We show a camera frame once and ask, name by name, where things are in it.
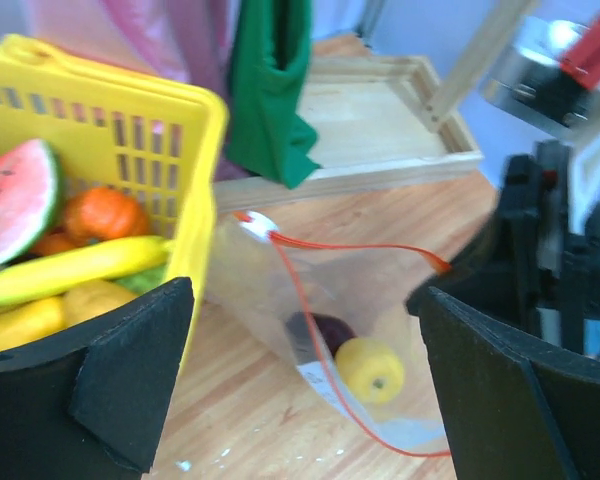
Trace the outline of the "clear zip top bag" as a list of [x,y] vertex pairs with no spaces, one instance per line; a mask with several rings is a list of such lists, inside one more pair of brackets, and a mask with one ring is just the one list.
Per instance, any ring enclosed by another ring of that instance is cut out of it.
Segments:
[[305,242],[237,212],[215,231],[207,290],[376,442],[440,457],[449,446],[426,348],[403,304],[412,263],[446,267],[419,247]]

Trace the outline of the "yellow plastic basket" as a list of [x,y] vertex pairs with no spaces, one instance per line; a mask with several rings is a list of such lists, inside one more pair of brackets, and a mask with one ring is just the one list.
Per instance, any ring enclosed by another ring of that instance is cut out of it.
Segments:
[[31,138],[58,155],[69,191],[103,184],[175,240],[168,277],[205,290],[212,179],[227,123],[213,92],[84,60],[16,34],[0,42],[0,155]]

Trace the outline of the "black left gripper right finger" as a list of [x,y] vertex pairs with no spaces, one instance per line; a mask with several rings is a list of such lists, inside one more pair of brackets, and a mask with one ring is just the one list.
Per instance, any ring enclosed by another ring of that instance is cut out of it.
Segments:
[[460,479],[600,479],[600,362],[435,288],[419,309]]

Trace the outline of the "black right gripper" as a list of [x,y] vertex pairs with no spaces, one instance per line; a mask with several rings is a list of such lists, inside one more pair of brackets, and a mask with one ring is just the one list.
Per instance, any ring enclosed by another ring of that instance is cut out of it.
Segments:
[[406,299],[416,316],[436,287],[501,322],[584,354],[586,320],[600,320],[600,203],[575,230],[571,149],[539,142],[509,158],[498,203],[448,272]]

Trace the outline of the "green cabbage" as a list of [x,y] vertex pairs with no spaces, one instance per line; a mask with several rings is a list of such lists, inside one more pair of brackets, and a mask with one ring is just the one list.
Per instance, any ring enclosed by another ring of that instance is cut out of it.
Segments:
[[165,274],[166,265],[152,267],[115,280],[115,283],[137,295],[143,295],[158,287]]

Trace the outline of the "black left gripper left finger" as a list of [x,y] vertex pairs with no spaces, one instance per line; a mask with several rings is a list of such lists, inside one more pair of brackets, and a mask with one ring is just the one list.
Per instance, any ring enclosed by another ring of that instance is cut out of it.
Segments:
[[153,465],[195,305],[178,277],[0,352],[0,479],[139,479]]

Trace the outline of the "yellow apple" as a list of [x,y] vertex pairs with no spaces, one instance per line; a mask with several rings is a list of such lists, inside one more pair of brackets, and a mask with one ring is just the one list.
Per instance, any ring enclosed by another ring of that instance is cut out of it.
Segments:
[[393,401],[405,384],[405,366],[385,342],[356,337],[344,342],[335,355],[336,369],[351,394],[362,404]]

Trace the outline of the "dark red apple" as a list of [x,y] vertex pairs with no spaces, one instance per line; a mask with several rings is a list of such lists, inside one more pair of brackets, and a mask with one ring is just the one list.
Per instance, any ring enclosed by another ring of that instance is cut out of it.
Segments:
[[[313,313],[312,316],[332,358],[345,342],[356,337],[354,330],[338,317],[319,313]],[[301,363],[315,360],[315,348],[305,314],[295,312],[286,321],[285,328],[297,359]]]

